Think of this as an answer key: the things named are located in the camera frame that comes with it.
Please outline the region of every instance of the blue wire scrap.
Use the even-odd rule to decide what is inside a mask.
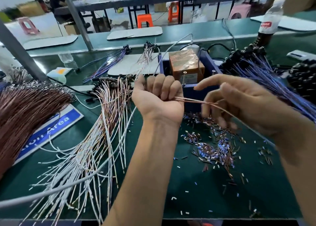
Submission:
[[[316,106],[291,91],[283,80],[274,73],[264,53],[258,53],[258,49],[249,46],[243,51],[232,52],[230,57],[223,62],[221,70],[226,74],[254,80],[315,122]]]
[[[89,65],[93,62],[98,62],[102,59],[106,59],[106,61],[100,66],[100,68],[98,68],[98,70],[94,71],[90,77],[84,79],[82,81],[82,83],[86,84],[86,83],[92,81],[92,79],[98,78],[98,77],[102,76],[103,74],[105,74],[106,72],[108,72],[109,69],[112,68],[114,65],[116,65],[119,61],[121,61],[124,58],[124,56],[129,53],[129,51],[130,51],[130,48],[128,45],[126,45],[120,51],[112,53],[112,54],[115,54],[113,56],[110,56],[111,54],[108,54],[107,56],[105,56],[103,58],[94,60],[94,61],[86,64],[86,65]]]

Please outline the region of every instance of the dark liquid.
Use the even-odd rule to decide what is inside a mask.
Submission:
[[[265,33],[259,32],[255,44],[258,47],[267,46],[270,43],[272,35],[273,35],[273,33],[272,34],[265,34]]]

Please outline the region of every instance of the sign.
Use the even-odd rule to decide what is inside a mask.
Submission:
[[[68,105],[60,113],[52,116],[30,136],[14,164],[20,162],[40,147],[44,146],[47,142],[49,142],[49,136],[50,139],[55,138],[81,118],[83,118],[83,114],[81,114],[71,104]]]

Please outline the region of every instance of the person's left hand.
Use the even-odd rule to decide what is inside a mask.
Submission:
[[[184,114],[184,103],[172,100],[183,97],[182,85],[173,76],[159,74],[145,80],[139,75],[135,81],[132,100],[143,120],[165,120],[180,126]]]

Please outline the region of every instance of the person's right hand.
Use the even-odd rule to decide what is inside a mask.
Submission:
[[[294,129],[300,122],[311,123],[306,117],[250,79],[216,74],[203,79],[194,89],[202,90],[211,85],[220,85],[220,88],[209,92],[204,101],[218,103],[219,107],[267,136]],[[231,122],[229,114],[209,104],[202,105],[202,116],[211,116],[222,128],[237,128]]]

